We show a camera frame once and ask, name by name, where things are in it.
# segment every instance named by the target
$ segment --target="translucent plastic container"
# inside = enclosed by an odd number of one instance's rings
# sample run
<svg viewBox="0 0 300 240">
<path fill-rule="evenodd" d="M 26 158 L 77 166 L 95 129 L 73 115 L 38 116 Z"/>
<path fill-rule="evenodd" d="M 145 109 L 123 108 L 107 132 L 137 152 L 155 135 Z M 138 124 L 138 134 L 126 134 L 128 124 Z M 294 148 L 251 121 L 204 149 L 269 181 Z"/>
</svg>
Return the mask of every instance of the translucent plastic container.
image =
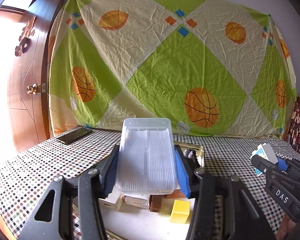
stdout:
<svg viewBox="0 0 300 240">
<path fill-rule="evenodd" d="M 177 185 L 170 120 L 124 120 L 116 186 L 123 193 L 165 195 L 172 193 Z"/>
</svg>

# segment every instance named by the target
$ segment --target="orange basketball pattern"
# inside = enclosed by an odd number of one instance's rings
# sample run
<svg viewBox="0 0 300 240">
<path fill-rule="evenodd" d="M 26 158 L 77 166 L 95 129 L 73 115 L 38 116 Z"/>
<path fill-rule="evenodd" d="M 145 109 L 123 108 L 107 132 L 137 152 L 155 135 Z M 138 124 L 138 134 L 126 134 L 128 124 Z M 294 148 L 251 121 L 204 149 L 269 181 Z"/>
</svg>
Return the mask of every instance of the orange basketball pattern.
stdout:
<svg viewBox="0 0 300 240">
<path fill-rule="evenodd" d="M 238 23 L 229 22 L 226 26 L 226 36 L 231 41 L 241 44 L 246 40 L 246 30 Z"/>
<path fill-rule="evenodd" d="M 99 21 L 99 26 L 105 30 L 119 30 L 127 22 L 129 14 L 114 10 L 103 15 Z"/>
<path fill-rule="evenodd" d="M 199 127 L 209 128 L 218 121 L 218 103 L 204 88 L 194 88 L 187 93 L 185 108 L 190 121 Z"/>
<path fill-rule="evenodd" d="M 90 74 L 82 67 L 72 69 L 72 86 L 78 98 L 84 103 L 90 102 L 96 94 Z"/>
<path fill-rule="evenodd" d="M 282 39 L 280 39 L 280 45 L 283 50 L 283 54 L 284 54 L 285 58 L 289 57 L 290 52 L 288 50 L 287 44 Z"/>
<path fill-rule="evenodd" d="M 280 108 L 284 108 L 287 105 L 286 86 L 282 79 L 279 79 L 275 86 L 275 98 Z"/>
<path fill-rule="evenodd" d="M 54 132 L 54 134 L 60 134 L 60 133 L 63 133 L 65 131 L 61 130 L 59 127 L 56 126 L 53 132 Z"/>
</svg>

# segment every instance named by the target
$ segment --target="yellow cube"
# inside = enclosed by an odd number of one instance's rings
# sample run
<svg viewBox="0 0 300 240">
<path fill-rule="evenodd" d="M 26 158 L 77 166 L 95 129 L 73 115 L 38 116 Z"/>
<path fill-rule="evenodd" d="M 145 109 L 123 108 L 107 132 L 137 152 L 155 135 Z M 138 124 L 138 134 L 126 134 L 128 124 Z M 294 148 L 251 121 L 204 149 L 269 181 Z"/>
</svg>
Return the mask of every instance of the yellow cube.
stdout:
<svg viewBox="0 0 300 240">
<path fill-rule="evenodd" d="M 176 199 L 173 203 L 170 222 L 184 224 L 186 223 L 189 214 L 190 202 Z"/>
</svg>

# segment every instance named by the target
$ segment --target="wrinkled fabric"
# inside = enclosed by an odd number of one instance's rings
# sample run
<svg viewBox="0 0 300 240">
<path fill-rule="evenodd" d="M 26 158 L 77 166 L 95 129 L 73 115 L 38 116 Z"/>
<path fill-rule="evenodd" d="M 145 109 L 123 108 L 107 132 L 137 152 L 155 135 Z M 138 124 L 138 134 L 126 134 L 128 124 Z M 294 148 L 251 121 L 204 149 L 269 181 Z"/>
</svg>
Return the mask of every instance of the wrinkled fabric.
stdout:
<svg viewBox="0 0 300 240">
<path fill-rule="evenodd" d="M 179 134 L 282 137 L 296 99 L 271 16 L 225 0 L 68 0 L 48 56 L 54 134 L 166 117 Z"/>
</svg>

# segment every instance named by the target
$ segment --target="door knob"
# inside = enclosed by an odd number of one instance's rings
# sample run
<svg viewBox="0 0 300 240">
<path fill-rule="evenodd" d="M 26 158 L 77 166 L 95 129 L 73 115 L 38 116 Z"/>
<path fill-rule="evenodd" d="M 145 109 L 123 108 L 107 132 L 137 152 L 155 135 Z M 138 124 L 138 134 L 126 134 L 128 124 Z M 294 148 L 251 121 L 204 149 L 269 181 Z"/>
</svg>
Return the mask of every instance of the door knob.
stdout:
<svg viewBox="0 0 300 240">
<path fill-rule="evenodd" d="M 34 83 L 32 86 L 27 86 L 27 94 L 36 94 L 38 92 L 38 85 Z"/>
</svg>

